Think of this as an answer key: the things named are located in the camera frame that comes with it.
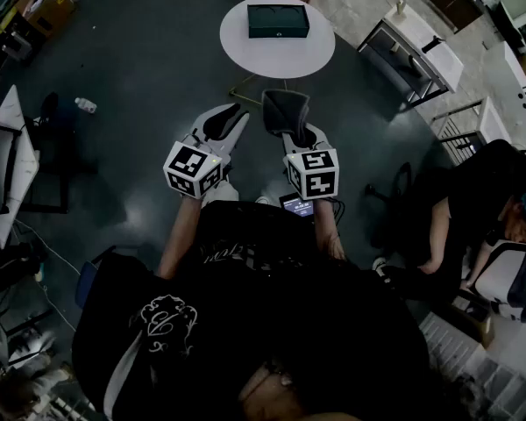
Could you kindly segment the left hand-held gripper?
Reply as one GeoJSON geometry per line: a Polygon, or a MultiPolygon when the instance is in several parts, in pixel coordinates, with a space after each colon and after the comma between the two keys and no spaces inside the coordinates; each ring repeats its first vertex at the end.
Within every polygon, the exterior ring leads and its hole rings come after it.
{"type": "Polygon", "coordinates": [[[227,179],[231,153],[250,118],[239,103],[214,107],[201,114],[182,141],[175,141],[163,165],[168,186],[182,196],[203,199],[227,179]]]}

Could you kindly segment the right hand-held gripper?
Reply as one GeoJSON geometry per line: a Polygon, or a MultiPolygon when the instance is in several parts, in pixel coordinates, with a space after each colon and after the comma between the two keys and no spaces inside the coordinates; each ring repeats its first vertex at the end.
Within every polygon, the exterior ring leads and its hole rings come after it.
{"type": "MultiPolygon", "coordinates": [[[[305,152],[290,133],[284,132],[285,152],[305,152]]],[[[325,133],[316,126],[305,125],[305,153],[287,153],[283,159],[288,181],[304,201],[326,199],[338,195],[339,163],[337,150],[332,148],[325,133]]]]}

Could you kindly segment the microfiber cloth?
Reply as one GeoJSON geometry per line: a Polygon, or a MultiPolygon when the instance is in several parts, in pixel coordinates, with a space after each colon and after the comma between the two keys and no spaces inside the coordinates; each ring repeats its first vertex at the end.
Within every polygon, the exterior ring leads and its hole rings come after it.
{"type": "Polygon", "coordinates": [[[286,133],[294,140],[303,142],[309,100],[309,96],[292,90],[264,90],[262,118],[267,132],[275,136],[286,133]]]}

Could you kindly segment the dark green rectangular box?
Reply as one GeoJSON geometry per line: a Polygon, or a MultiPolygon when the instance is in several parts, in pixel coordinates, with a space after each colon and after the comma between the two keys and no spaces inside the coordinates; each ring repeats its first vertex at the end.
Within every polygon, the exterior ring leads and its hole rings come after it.
{"type": "Polygon", "coordinates": [[[304,5],[248,4],[250,39],[304,39],[309,34],[309,19],[304,5]]]}

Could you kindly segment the person's left forearm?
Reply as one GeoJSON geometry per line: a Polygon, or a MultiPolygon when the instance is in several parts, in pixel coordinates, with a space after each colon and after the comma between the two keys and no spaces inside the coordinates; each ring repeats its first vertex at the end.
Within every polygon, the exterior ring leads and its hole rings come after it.
{"type": "Polygon", "coordinates": [[[161,255],[157,275],[162,279],[172,279],[181,260],[195,241],[196,229],[202,209],[202,201],[184,196],[177,212],[174,225],[161,255]]]}

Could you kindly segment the person's right forearm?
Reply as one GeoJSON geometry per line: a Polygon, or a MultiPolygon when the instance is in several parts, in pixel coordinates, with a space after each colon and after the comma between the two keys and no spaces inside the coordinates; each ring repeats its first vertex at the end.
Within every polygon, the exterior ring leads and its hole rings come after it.
{"type": "Polygon", "coordinates": [[[331,202],[323,199],[314,201],[314,225],[319,251],[336,260],[346,260],[331,202]]]}

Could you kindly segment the brown cardboard box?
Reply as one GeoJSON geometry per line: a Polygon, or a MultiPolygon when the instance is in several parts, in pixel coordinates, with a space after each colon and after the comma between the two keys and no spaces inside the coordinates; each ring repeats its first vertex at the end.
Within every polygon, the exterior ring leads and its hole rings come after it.
{"type": "Polygon", "coordinates": [[[47,39],[59,32],[75,11],[72,0],[17,0],[14,6],[47,39]]]}

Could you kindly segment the person's white left shoe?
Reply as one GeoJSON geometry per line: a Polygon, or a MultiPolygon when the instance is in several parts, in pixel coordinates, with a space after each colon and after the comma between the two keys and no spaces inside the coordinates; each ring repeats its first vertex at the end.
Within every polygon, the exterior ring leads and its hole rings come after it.
{"type": "Polygon", "coordinates": [[[216,186],[210,188],[203,196],[202,207],[215,201],[234,201],[239,200],[238,191],[226,180],[222,180],[216,186]]]}

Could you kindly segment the small display screen device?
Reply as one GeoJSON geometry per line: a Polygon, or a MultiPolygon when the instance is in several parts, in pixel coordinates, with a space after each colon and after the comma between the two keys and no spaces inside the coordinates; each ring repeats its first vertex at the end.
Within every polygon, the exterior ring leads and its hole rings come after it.
{"type": "Polygon", "coordinates": [[[297,193],[291,193],[279,198],[281,208],[302,218],[314,217],[312,201],[305,201],[297,193]]]}

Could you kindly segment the black swivel chair base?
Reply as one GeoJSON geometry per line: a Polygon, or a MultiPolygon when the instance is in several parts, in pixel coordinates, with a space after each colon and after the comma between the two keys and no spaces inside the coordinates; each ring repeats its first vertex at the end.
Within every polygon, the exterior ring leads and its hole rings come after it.
{"type": "Polygon", "coordinates": [[[364,189],[365,196],[371,196],[382,201],[387,207],[397,208],[407,198],[413,185],[413,172],[409,162],[404,162],[392,181],[387,194],[379,192],[372,184],[368,183],[364,189]]]}

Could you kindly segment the white desk with items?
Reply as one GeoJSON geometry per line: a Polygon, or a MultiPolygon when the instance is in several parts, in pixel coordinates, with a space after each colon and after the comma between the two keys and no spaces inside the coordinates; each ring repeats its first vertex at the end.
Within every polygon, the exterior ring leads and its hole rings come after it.
{"type": "Polygon", "coordinates": [[[456,93],[464,70],[461,60],[446,40],[424,54],[421,48],[440,36],[410,6],[403,20],[394,18],[395,10],[396,5],[380,19],[358,52],[390,79],[412,107],[456,93]]]}

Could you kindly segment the white cabinet with metal rack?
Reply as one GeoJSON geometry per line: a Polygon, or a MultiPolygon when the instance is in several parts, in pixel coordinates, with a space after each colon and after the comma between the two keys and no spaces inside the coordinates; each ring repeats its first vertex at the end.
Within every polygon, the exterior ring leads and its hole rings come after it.
{"type": "Polygon", "coordinates": [[[489,96],[437,114],[430,120],[430,126],[437,122],[441,122],[437,138],[454,166],[471,158],[484,145],[494,140],[502,139],[511,142],[508,131],[489,96]],[[473,128],[469,131],[461,131],[452,119],[462,114],[473,123],[473,128]]]}

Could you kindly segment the person's black printed shirt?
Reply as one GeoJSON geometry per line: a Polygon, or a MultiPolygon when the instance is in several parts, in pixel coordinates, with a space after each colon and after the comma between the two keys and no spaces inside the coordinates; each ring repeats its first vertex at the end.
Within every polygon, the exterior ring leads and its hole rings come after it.
{"type": "Polygon", "coordinates": [[[240,421],[260,367],[307,415],[427,421],[429,355],[406,304],[333,257],[315,226],[253,202],[200,211],[175,274],[105,257],[72,345],[75,375],[112,421],[240,421]]]}

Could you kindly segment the white marble-look table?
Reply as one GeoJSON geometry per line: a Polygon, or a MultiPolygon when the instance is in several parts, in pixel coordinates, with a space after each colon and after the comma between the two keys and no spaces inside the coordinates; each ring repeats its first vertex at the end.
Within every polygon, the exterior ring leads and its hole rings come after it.
{"type": "Polygon", "coordinates": [[[16,86],[11,86],[0,104],[0,249],[11,235],[16,217],[28,206],[23,201],[39,171],[39,154],[33,147],[29,129],[33,119],[25,119],[16,86]]]}

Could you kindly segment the white and black office chair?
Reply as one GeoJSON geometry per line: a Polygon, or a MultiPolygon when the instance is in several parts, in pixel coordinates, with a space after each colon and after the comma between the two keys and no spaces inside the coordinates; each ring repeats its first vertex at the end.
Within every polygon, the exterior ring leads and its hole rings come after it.
{"type": "Polygon", "coordinates": [[[526,243],[498,240],[468,291],[494,313],[526,324],[526,243]]]}

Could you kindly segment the white slatted rack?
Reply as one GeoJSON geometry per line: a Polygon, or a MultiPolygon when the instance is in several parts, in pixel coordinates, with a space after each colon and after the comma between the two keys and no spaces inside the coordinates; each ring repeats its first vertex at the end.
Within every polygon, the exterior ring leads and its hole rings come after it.
{"type": "Polygon", "coordinates": [[[526,421],[526,376],[434,313],[420,330],[455,421],[526,421]]]}

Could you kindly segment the metal table leg frame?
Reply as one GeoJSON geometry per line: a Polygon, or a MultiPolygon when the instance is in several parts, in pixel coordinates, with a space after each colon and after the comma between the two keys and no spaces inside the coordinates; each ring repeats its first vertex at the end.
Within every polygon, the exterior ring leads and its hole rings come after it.
{"type": "Polygon", "coordinates": [[[231,98],[253,106],[262,105],[262,94],[266,89],[289,90],[288,81],[281,78],[271,78],[261,75],[248,75],[245,79],[233,85],[227,92],[231,98]]]}

